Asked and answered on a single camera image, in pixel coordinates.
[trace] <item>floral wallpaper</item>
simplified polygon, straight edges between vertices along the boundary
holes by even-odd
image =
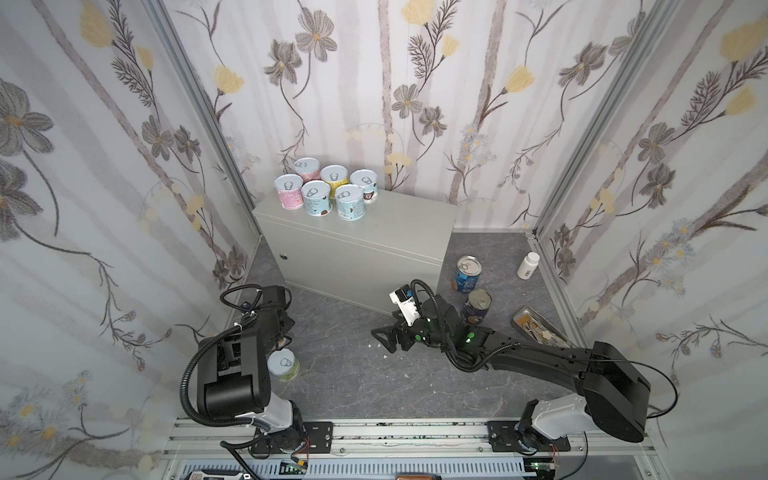
[[[6,3],[0,43],[3,476],[160,478],[257,237],[141,4]]]
[[[653,2],[164,0],[251,194],[313,156],[530,229]]]
[[[682,2],[540,238],[588,336],[680,388],[648,424],[675,479],[766,467],[767,15]]]

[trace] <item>light blue can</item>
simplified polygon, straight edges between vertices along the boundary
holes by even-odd
[[[342,220],[359,220],[366,213],[362,200],[362,188],[357,185],[342,185],[336,188],[336,210]]]
[[[379,198],[379,188],[376,186],[376,172],[373,170],[357,170],[349,175],[349,182],[362,188],[362,201],[372,204]]]
[[[301,187],[304,209],[313,217],[322,217],[332,210],[331,186],[322,180],[306,182]]]

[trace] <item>cabinet door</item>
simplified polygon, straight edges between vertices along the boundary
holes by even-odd
[[[418,278],[436,290],[442,265],[259,220],[286,283],[391,313],[389,293]]]

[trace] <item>gray box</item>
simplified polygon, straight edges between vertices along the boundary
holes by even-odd
[[[275,193],[253,209],[286,285],[387,314],[389,293],[415,278],[437,290],[455,205],[379,190],[350,222],[331,201],[324,217],[285,210]]]

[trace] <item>gray marble floor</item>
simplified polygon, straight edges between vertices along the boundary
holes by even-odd
[[[561,326],[541,273],[517,277],[528,252],[521,233],[454,233],[445,255],[438,293],[457,308],[466,295],[451,288],[462,255],[480,259],[478,287],[490,292],[493,305],[484,326],[517,335],[512,315],[531,306]],[[257,252],[248,281],[282,284],[283,277],[266,243]],[[530,399],[568,393],[559,386],[505,371],[464,373],[437,349],[416,345],[391,354],[370,330],[392,324],[392,317],[315,293],[293,289],[288,314],[296,320],[290,349],[300,373],[290,382],[273,379],[273,390],[301,408],[305,419],[519,416]]]

